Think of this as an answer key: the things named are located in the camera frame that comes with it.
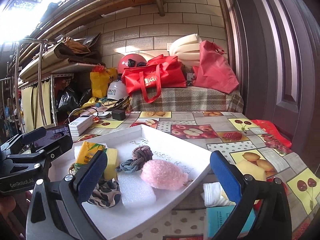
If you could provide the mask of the left hand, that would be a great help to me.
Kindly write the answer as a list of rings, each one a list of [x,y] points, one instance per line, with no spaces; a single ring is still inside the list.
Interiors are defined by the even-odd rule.
[[[5,220],[7,220],[10,212],[16,207],[16,201],[13,196],[7,196],[0,199],[0,212]]]

